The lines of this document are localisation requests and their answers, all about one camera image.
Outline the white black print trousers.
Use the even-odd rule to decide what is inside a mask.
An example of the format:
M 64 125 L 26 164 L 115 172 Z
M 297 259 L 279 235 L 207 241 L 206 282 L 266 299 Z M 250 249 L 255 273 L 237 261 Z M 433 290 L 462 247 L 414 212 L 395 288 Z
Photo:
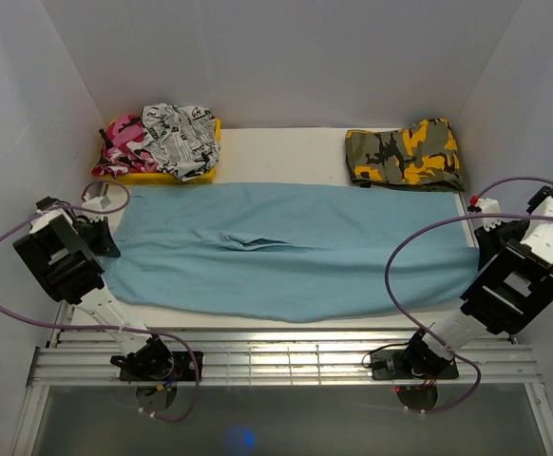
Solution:
M 219 162 L 217 118 L 197 105 L 152 104 L 143 108 L 143 148 L 158 170 L 179 181 L 190 181 Z

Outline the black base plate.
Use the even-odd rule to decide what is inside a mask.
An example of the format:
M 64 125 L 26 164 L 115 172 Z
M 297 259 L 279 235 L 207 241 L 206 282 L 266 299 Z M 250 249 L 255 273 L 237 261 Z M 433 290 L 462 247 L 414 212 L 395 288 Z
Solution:
M 167 382 L 192 381 L 196 375 L 202 377 L 203 357 L 202 351 L 193 351 L 191 356 L 187 351 L 172 351 L 171 355 L 160 362 L 151 362 L 148 366 L 141 366 L 131 370 L 129 362 L 122 355 L 114 355 L 110 363 L 120 369 L 121 381 L 147 381 Z
M 370 354 L 373 380 L 455 380 L 459 371 L 453 359 L 417 355 L 407 350 L 385 350 Z

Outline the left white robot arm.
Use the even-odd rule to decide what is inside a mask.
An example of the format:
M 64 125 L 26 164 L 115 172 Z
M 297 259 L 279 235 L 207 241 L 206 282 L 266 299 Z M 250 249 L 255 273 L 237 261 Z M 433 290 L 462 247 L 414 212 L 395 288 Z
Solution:
M 39 218 L 29 233 L 13 243 L 19 257 L 44 291 L 91 316 L 110 335 L 121 353 L 110 363 L 141 380 L 163 380 L 174 371 L 173 354 L 157 335 L 146 332 L 109 291 L 100 257 L 118 258 L 109 218 L 96 212 L 78 214 L 62 200 L 46 197 L 36 203 Z

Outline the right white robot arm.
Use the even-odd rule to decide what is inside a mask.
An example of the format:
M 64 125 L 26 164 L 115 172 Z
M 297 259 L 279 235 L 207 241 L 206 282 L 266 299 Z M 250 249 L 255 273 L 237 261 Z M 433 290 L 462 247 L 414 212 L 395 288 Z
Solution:
M 515 335 L 553 301 L 553 185 L 529 200 L 523 220 L 498 218 L 495 199 L 474 197 L 469 209 L 484 216 L 475 231 L 478 274 L 462 292 L 460 309 L 417 331 L 402 352 L 413 377 L 440 376 L 467 343 L 489 333 Z

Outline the pink camouflage trousers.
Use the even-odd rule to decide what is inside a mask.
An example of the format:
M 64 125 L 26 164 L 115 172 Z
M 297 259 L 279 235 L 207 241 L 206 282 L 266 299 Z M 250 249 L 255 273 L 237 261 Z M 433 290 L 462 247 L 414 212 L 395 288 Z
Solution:
M 102 146 L 91 170 L 94 178 L 113 179 L 158 171 L 158 163 L 144 146 L 144 127 L 138 115 L 123 115 L 99 129 Z

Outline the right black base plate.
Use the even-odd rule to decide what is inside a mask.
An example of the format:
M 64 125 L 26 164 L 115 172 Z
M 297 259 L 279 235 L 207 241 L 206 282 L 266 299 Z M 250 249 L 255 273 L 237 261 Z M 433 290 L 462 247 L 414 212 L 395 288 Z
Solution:
M 385 350 L 370 354 L 373 380 L 455 380 L 459 371 L 453 359 L 417 355 L 407 350 Z

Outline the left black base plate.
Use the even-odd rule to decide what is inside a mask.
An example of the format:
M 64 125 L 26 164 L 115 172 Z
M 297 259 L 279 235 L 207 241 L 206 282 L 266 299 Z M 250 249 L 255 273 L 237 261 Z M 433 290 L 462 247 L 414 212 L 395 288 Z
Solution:
M 147 381 L 167 382 L 192 381 L 196 375 L 202 377 L 203 357 L 202 351 L 193 351 L 191 356 L 187 351 L 172 351 L 171 355 L 160 362 L 151 362 L 148 366 L 141 366 L 131 370 L 129 362 L 122 355 L 114 355 L 110 363 L 120 369 L 121 381 Z

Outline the aluminium rail frame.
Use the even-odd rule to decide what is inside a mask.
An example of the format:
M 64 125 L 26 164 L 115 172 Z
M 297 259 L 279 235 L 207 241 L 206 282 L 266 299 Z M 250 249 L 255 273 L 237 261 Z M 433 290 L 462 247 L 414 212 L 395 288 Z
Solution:
M 413 333 L 400 314 L 308 324 L 129 305 L 203 355 L 199 383 L 172 407 L 141 412 L 135 382 L 109 359 L 116 342 L 63 307 L 62 329 L 30 369 L 16 455 L 553 455 L 553 413 L 530 346 L 507 335 L 468 345 L 438 382 L 437 412 L 405 409 L 393 379 L 374 380 L 371 350 Z

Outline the yellow plastic tray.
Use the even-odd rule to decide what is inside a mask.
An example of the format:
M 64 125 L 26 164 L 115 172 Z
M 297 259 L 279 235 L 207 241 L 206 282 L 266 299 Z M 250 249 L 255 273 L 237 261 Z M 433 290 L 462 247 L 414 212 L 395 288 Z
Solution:
M 213 166 L 211 168 L 207 168 L 204 173 L 197 174 L 190 179 L 181 180 L 168 172 L 160 171 L 159 165 L 158 165 L 158 171 L 154 173 L 130 174 L 127 176 L 120 176 L 119 178 L 116 178 L 116 179 L 113 179 L 110 177 L 102 177 L 98 179 L 104 179 L 104 180 L 113 179 L 115 181 L 118 181 L 122 184 L 127 184 L 127 185 L 141 185 L 141 184 L 169 185 L 169 184 L 184 184 L 184 183 L 201 184 L 201 183 L 212 183 L 216 174 L 217 174 L 216 166 Z

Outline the light blue trousers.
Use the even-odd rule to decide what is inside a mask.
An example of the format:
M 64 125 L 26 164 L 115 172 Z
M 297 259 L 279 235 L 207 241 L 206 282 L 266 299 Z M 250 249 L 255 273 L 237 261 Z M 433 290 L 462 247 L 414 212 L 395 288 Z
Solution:
M 141 187 L 105 262 L 122 302 L 310 323 L 426 309 L 474 278 L 449 194 L 290 183 Z

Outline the camouflage yellow green trousers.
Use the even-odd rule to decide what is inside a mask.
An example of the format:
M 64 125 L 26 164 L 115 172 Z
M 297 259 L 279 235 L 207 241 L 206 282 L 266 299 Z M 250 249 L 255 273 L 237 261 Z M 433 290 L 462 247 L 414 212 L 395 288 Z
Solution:
M 351 184 L 417 192 L 467 190 L 449 120 L 425 119 L 388 131 L 349 130 L 345 163 Z

